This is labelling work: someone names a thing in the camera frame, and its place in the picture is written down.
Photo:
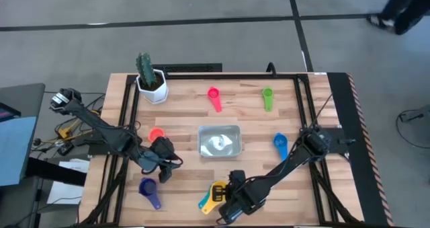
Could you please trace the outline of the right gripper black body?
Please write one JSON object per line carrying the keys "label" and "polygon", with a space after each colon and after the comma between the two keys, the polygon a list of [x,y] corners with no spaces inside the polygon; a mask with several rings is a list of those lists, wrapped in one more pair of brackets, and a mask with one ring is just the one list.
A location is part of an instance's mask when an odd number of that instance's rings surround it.
{"label": "right gripper black body", "polygon": [[262,184],[262,180],[231,183],[226,188],[226,194],[223,215],[251,215],[264,205],[267,188]]}

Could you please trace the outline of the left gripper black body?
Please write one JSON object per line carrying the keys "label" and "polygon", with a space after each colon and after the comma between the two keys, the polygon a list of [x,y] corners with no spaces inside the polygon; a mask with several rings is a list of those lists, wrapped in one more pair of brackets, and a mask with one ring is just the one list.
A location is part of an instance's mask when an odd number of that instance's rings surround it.
{"label": "left gripper black body", "polygon": [[152,170],[156,170],[158,166],[168,167],[170,169],[177,169],[178,164],[174,161],[178,160],[175,154],[172,142],[167,137],[157,137],[150,146],[149,158],[154,162]]}

